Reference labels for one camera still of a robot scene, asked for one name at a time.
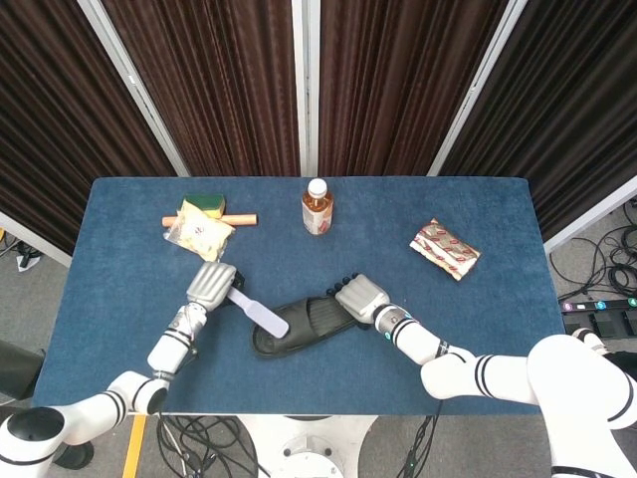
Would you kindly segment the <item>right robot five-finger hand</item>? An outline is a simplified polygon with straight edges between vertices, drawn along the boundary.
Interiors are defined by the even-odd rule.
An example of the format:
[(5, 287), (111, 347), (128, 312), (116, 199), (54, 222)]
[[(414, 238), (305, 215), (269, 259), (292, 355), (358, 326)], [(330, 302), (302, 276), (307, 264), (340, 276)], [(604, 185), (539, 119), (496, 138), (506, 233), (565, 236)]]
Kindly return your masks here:
[(359, 323), (371, 325), (375, 311), (390, 303), (389, 295), (364, 274), (355, 273), (335, 283), (326, 293)]

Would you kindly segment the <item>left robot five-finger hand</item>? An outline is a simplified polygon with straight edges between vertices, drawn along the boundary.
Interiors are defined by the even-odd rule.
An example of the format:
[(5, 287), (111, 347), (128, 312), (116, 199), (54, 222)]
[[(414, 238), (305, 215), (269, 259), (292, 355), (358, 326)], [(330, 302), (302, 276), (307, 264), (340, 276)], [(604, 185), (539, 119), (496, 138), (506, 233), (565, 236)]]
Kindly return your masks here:
[(231, 287), (243, 291), (244, 276), (235, 266), (222, 262), (205, 262), (186, 291), (189, 303), (202, 306), (212, 312), (229, 303), (227, 295)]

